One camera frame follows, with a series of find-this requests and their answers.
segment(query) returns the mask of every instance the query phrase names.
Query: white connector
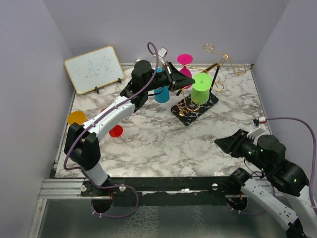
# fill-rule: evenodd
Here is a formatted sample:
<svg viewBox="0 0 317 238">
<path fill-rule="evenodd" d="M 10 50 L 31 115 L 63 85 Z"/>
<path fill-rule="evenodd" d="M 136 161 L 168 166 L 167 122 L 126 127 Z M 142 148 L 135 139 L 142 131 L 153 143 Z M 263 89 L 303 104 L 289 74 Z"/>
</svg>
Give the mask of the white connector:
<svg viewBox="0 0 317 238">
<path fill-rule="evenodd" d="M 167 55 L 167 49 L 162 47 L 159 51 L 158 51 L 158 67 L 159 68 L 163 68 L 165 65 L 165 56 Z"/>
<path fill-rule="evenodd" d="M 266 127 L 264 126 L 264 124 L 259 124 L 259 126 L 255 127 L 248 133 L 248 137 L 252 137 L 255 139 L 258 136 L 262 135 L 264 132 L 266 132 Z"/>
<path fill-rule="evenodd" d="M 266 117 L 260 117 L 259 118 L 259 123 L 264 123 L 266 122 Z"/>
</svg>

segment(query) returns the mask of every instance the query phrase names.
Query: green cup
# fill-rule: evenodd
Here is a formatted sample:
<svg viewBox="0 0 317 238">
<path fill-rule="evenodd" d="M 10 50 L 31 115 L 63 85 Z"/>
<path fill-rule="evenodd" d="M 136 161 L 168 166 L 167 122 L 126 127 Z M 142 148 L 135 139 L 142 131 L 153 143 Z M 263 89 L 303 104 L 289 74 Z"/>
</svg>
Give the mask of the green cup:
<svg viewBox="0 0 317 238">
<path fill-rule="evenodd" d="M 192 93 L 190 95 L 195 104 L 205 104 L 209 100 L 209 90 L 211 87 L 211 77 L 206 73 L 196 74 L 193 79 Z"/>
<path fill-rule="evenodd" d="M 203 92 L 197 91 L 195 88 L 193 88 L 192 93 L 190 95 L 193 103 L 195 104 L 205 104 L 209 100 L 209 89 Z"/>
</svg>

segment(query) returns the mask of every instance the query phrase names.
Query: screw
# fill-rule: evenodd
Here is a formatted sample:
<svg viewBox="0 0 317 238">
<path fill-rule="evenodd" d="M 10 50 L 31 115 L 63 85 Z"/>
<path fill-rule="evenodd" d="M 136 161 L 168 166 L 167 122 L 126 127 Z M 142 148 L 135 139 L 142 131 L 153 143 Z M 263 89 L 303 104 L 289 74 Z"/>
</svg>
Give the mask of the screw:
<svg viewBox="0 0 317 238">
<path fill-rule="evenodd" d="M 80 187 L 80 191 L 85 192 L 86 190 L 87 190 L 86 186 L 82 185 L 82 186 Z"/>
<path fill-rule="evenodd" d="M 124 191 L 125 191 L 125 187 L 120 186 L 120 187 L 119 187 L 119 190 L 120 190 L 121 192 L 124 192 Z"/>
<path fill-rule="evenodd" d="M 213 184 L 211 185 L 211 187 L 212 187 L 212 189 L 213 189 L 214 191 L 216 191 L 216 190 L 218 189 L 218 184 L 213 183 Z"/>
</svg>

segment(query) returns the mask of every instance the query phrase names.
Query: orange disc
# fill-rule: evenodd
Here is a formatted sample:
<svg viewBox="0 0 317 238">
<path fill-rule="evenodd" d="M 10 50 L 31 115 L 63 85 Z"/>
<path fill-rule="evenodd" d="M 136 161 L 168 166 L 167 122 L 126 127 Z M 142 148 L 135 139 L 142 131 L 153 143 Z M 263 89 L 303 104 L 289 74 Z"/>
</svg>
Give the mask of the orange disc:
<svg viewBox="0 0 317 238">
<path fill-rule="evenodd" d="M 86 115 L 82 111 L 75 111 L 68 116 L 67 122 L 72 125 L 74 122 L 81 125 L 87 121 Z"/>
</svg>

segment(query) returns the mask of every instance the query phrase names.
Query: wooden whiteboard frame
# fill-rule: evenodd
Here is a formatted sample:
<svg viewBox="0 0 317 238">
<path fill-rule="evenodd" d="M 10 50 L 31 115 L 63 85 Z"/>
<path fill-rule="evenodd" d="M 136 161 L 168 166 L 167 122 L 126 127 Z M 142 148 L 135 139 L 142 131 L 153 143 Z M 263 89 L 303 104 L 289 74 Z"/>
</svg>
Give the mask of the wooden whiteboard frame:
<svg viewBox="0 0 317 238">
<path fill-rule="evenodd" d="M 85 94 L 85 93 L 94 91 L 95 89 L 93 88 L 93 89 L 88 90 L 88 91 L 86 91 L 86 92 L 81 92 L 81 93 L 79 93 L 79 92 L 77 91 L 76 86 L 75 86 L 75 84 L 74 84 L 74 81 L 73 81 L 73 79 L 71 78 L 70 73 L 69 73 L 69 71 L 68 71 L 68 69 L 67 69 L 67 66 L 66 66 L 66 64 L 65 64 L 66 61 L 72 60 L 72 59 L 74 59 L 74 58 L 81 57 L 81 56 L 84 56 L 84 55 L 87 55 L 87 54 L 90 54 L 90 53 L 95 52 L 95 51 L 103 50 L 103 49 L 108 48 L 108 47 L 111 47 L 111 48 L 113 49 L 114 55 L 115 55 L 115 57 L 116 57 L 116 59 L 117 59 L 119 65 L 120 65 L 120 68 L 121 68 L 121 71 L 122 71 L 122 74 L 123 74 L 123 77 L 120 78 L 120 79 L 123 79 L 123 78 L 124 78 L 124 72 L 123 72 L 122 66 L 121 66 L 121 64 L 120 64 L 120 62 L 119 62 L 118 56 L 117 56 L 117 54 L 115 53 L 115 50 L 114 50 L 113 46 L 102 47 L 102 48 L 96 49 L 96 50 L 94 50 L 94 51 L 90 51 L 90 52 L 84 53 L 84 54 L 79 55 L 79 56 L 75 56 L 75 57 L 72 57 L 72 58 L 69 58 L 69 59 L 65 59 L 65 60 L 64 60 L 64 67 L 66 68 L 66 71 L 67 71 L 67 73 L 68 73 L 68 76 L 69 76 L 69 78 L 70 78 L 70 80 L 71 80 L 71 82 L 72 82 L 72 84 L 73 84 L 73 86 L 74 86 L 75 91 L 76 91 L 77 94 L 82 95 L 82 94 Z M 117 79 L 117 80 L 115 80 L 115 81 L 113 81 L 113 82 L 106 83 L 106 84 L 104 84 L 104 85 L 99 86 L 98 88 L 101 88 L 101 87 L 104 87 L 104 86 L 106 86 L 106 85 L 115 83 L 115 82 L 117 82 L 117 81 L 119 81 L 119 80 Z"/>
</svg>

